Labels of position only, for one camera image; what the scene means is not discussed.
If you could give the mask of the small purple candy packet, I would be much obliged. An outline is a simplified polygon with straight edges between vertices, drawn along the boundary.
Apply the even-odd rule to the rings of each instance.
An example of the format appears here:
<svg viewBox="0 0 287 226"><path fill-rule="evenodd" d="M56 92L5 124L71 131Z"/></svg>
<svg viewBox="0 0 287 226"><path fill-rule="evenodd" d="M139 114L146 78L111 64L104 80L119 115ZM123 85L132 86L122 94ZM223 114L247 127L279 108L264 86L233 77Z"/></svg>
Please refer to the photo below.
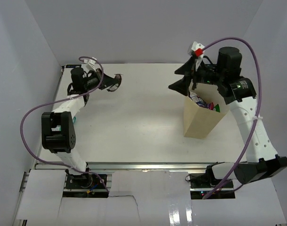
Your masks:
<svg viewBox="0 0 287 226"><path fill-rule="evenodd" d="M122 74L115 74L115 77L112 79L113 84L107 89L108 92L115 92L121 85Z"/></svg>

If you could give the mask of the dark blue purple snack bag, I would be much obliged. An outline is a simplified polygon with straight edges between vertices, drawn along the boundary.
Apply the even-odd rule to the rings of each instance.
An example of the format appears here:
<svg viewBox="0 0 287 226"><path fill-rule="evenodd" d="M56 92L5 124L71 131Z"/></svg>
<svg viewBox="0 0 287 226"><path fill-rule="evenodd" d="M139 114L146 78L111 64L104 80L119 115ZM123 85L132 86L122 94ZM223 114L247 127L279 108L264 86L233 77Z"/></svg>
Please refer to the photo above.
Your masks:
<svg viewBox="0 0 287 226"><path fill-rule="evenodd" d="M189 93L189 98L196 103L199 107L203 107L206 108L207 104L206 102L199 96L197 95L195 92L190 92Z"/></svg>

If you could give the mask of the pink Fox's candy bag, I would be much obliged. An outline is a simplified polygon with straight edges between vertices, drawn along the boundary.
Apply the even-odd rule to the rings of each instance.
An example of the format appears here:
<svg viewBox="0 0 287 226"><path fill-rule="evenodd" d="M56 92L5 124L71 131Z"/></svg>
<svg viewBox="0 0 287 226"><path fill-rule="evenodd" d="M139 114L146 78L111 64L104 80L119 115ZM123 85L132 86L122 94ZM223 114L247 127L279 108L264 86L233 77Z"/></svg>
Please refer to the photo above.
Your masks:
<svg viewBox="0 0 287 226"><path fill-rule="evenodd" d="M208 104L206 105L206 107L207 107L207 109L209 109L209 110L213 110L213 109L214 109L214 103L208 103Z"/></svg>

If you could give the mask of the green Fox's candy bag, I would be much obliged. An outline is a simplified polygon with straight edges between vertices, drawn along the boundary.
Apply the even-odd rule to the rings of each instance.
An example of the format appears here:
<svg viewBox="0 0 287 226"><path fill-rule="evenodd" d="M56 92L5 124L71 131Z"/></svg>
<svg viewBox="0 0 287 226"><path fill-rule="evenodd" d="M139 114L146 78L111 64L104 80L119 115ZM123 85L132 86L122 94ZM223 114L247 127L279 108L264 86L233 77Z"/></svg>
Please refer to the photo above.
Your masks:
<svg viewBox="0 0 287 226"><path fill-rule="evenodd" d="M219 112L219 113L220 113L221 110L220 110L219 104L215 105L214 108L213 108L213 110L214 110L215 112Z"/></svg>

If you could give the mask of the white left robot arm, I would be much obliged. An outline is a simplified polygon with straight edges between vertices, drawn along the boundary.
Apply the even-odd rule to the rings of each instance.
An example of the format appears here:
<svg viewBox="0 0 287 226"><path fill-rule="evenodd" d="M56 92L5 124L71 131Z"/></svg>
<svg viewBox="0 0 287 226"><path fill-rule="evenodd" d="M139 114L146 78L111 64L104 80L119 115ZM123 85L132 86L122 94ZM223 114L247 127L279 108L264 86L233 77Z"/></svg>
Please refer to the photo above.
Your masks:
<svg viewBox="0 0 287 226"><path fill-rule="evenodd" d="M68 172L75 169L78 173L76 182L83 188L92 184L92 176L87 173L88 165L78 153L74 151L76 134L74 118L86 106L89 100L88 92L98 88L114 92L122 82L121 74L110 77L102 74L101 69L86 72L81 67L71 69L71 83L67 88L67 98L59 107L41 116L42 146L57 155L68 166Z"/></svg>

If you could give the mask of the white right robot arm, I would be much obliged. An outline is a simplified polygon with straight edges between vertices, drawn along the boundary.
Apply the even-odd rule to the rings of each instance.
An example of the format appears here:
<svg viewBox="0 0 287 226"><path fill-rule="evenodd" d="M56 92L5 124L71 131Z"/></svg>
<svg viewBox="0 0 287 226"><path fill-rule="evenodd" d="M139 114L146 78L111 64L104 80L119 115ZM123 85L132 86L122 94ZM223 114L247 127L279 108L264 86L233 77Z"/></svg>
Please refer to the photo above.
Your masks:
<svg viewBox="0 0 287 226"><path fill-rule="evenodd" d="M233 167L229 179L249 184L271 178L287 167L287 157L280 157L266 133L259 114L256 93L250 79L241 76L242 54L235 47L219 49L217 63L204 64L203 45L194 42L188 52L190 59L175 70L183 78L169 85L184 96L199 83L215 85L233 114L241 137L245 142L246 161Z"/></svg>

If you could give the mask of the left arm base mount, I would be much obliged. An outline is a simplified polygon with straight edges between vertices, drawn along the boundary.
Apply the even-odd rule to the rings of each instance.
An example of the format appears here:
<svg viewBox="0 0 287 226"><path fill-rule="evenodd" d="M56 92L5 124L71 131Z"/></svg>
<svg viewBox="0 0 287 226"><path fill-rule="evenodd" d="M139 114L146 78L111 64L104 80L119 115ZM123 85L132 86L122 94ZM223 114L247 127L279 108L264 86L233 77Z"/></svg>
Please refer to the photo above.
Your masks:
<svg viewBox="0 0 287 226"><path fill-rule="evenodd" d="M108 192L96 175L67 175L63 197L107 198Z"/></svg>

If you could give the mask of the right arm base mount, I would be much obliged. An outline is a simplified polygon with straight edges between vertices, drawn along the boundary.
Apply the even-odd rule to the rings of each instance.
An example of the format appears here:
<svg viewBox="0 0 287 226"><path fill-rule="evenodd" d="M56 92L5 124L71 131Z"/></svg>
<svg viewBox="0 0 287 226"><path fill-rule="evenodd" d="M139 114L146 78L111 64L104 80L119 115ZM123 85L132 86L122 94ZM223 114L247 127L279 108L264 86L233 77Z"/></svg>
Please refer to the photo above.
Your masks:
<svg viewBox="0 0 287 226"><path fill-rule="evenodd" d="M190 194L192 200L202 200L203 197L213 189L210 182L202 173L188 174L185 181L190 184ZM222 188L217 189L208 199L235 199L233 182L226 183Z"/></svg>

